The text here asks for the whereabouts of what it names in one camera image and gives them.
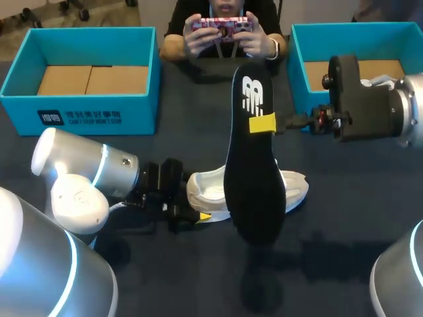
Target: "black insole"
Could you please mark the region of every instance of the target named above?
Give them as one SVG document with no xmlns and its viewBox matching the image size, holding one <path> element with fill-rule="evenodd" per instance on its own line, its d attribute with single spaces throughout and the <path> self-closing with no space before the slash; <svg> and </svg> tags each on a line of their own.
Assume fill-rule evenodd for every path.
<svg viewBox="0 0 423 317">
<path fill-rule="evenodd" d="M 251 134 L 249 118 L 272 114 L 273 88 L 264 66 L 248 63 L 233 78 L 231 143 L 224 190 L 233 224 L 252 245 L 272 244 L 285 216 L 285 187 L 275 162 L 272 132 Z"/>
</svg>

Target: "teal box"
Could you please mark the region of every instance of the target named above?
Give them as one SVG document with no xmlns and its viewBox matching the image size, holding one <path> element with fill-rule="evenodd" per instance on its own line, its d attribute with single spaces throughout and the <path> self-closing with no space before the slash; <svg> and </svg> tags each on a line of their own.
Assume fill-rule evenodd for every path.
<svg viewBox="0 0 423 317">
<path fill-rule="evenodd" d="M 147 87 L 145 94 L 37 96 L 48 65 L 148 66 Z M 160 76 L 154 28 L 31 29 L 0 101 L 19 135 L 40 135 L 49 126 L 77 135 L 152 135 Z"/>
<path fill-rule="evenodd" d="M 423 71 L 423 32 L 413 22 L 293 25 L 287 69 L 297 112 L 329 103 L 328 91 L 311 90 L 304 63 L 350 54 L 359 60 L 396 59 L 406 75 L 417 74 Z"/>
</svg>

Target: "dark blue tablecloth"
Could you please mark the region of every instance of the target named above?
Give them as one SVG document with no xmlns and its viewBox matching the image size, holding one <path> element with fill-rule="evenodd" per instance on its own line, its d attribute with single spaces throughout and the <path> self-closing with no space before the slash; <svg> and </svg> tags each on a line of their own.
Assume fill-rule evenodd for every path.
<svg viewBox="0 0 423 317">
<path fill-rule="evenodd" d="M 141 162 L 174 157 L 189 170 L 220 167 L 237 63 L 165 63 L 157 134 L 93 139 Z M 0 77 L 9 66 L 0 64 Z M 276 109 L 293 112 L 284 65 L 274 86 Z M 0 186 L 43 209 L 44 183 L 30 173 L 35 144 L 16 134 L 0 108 Z M 422 152 L 392 140 L 338 144 L 299 131 L 276 137 L 274 152 L 280 168 L 304 173 L 310 183 L 274 251 L 249 249 L 230 221 L 174 235 L 165 223 L 152 233 L 139 211 L 110 218 L 98 251 L 116 272 L 118 317 L 375 316 L 371 267 L 423 215 Z"/>
</svg>

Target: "smartphone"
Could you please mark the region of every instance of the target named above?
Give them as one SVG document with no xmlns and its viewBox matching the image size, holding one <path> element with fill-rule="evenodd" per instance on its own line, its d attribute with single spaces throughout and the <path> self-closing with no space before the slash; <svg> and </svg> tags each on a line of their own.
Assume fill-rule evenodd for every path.
<svg viewBox="0 0 423 317">
<path fill-rule="evenodd" d="M 239 18 L 202 18 L 192 23 L 192 31 L 200 28 L 217 28 L 222 34 L 221 42 L 233 42 L 232 35 L 252 32 L 252 22 L 247 17 Z"/>
</svg>

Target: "white sneaker upper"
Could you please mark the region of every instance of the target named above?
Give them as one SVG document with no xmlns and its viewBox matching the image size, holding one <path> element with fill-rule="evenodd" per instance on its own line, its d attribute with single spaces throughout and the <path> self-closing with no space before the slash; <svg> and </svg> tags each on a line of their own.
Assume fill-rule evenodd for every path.
<svg viewBox="0 0 423 317">
<path fill-rule="evenodd" d="M 309 185 L 305 176 L 281 170 L 282 180 L 286 189 L 286 213 L 297 207 L 307 195 Z M 193 173 L 186 185 L 188 201 L 197 211 L 212 215 L 208 221 L 216 222 L 230 218 L 223 190 L 225 166 L 211 172 Z"/>
</svg>

